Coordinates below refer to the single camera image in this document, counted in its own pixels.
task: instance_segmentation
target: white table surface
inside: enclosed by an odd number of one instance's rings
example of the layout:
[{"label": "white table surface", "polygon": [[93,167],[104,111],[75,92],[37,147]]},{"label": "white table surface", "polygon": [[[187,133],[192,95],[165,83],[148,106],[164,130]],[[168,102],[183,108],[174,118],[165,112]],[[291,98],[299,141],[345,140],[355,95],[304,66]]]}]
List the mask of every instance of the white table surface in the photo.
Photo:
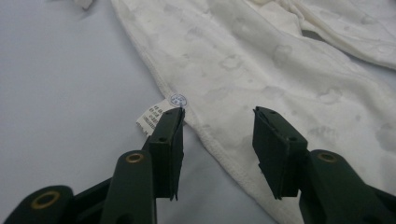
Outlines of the white table surface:
[{"label": "white table surface", "polygon": [[[396,89],[395,71],[357,62]],[[77,194],[111,177],[162,99],[108,0],[1,1],[0,221],[38,189]],[[275,223],[188,126],[184,148],[179,201],[157,200],[158,223]]]}]

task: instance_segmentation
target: white cloth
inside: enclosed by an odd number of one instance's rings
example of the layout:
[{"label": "white cloth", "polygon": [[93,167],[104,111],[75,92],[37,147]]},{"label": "white cloth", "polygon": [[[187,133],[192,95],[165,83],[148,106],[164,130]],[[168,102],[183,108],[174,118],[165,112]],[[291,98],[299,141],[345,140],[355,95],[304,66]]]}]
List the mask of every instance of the white cloth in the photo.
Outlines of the white cloth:
[{"label": "white cloth", "polygon": [[[297,15],[304,1],[285,2],[112,0],[163,95],[187,98],[186,121],[206,149],[275,220],[301,223],[298,199],[276,201],[258,167],[252,109],[276,110],[308,149],[341,154],[367,184],[395,194],[396,92],[341,51],[301,36],[313,24]],[[377,53],[369,56],[386,58]]]}]

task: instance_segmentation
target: brass screw hole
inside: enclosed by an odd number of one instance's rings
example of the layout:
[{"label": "brass screw hole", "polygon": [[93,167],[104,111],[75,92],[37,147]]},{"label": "brass screw hole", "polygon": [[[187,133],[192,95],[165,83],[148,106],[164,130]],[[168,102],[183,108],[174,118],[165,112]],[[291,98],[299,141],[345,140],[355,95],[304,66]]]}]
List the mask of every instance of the brass screw hole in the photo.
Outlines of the brass screw hole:
[{"label": "brass screw hole", "polygon": [[125,158],[126,161],[129,163],[135,163],[135,162],[140,162],[145,158],[142,154],[139,153],[134,153]]},{"label": "brass screw hole", "polygon": [[318,158],[326,162],[337,162],[337,158],[335,158],[334,155],[327,152],[319,153]]},{"label": "brass screw hole", "polygon": [[58,191],[50,190],[47,191],[40,196],[36,197],[32,201],[32,208],[33,209],[43,209],[46,207],[50,207],[53,205],[58,199],[61,197],[61,194]]}]

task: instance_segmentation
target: embossed fabric pattern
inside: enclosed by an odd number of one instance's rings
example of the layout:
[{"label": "embossed fabric pattern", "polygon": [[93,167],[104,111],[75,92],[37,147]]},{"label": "embossed fabric pattern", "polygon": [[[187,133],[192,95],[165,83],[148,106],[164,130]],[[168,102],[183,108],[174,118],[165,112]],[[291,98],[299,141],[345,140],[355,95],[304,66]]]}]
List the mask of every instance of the embossed fabric pattern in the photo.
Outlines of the embossed fabric pattern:
[{"label": "embossed fabric pattern", "polygon": [[112,0],[163,95],[186,97],[187,123],[276,221],[303,222],[298,199],[276,201],[258,167],[256,105],[285,117],[308,149],[341,154],[367,184],[395,194],[396,92],[339,50],[396,68],[391,12],[366,18],[357,0],[258,2]]}]

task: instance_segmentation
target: care label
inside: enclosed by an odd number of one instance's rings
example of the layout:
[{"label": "care label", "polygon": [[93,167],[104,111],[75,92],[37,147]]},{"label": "care label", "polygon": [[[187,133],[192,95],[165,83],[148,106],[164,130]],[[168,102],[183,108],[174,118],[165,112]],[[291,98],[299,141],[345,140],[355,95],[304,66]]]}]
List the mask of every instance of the care label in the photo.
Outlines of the care label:
[{"label": "care label", "polygon": [[173,105],[169,104],[168,100],[163,100],[159,104],[150,107],[140,118],[136,121],[137,125],[142,128],[143,133],[146,136],[152,135],[158,121],[160,121],[161,116],[164,112],[175,108]]}]

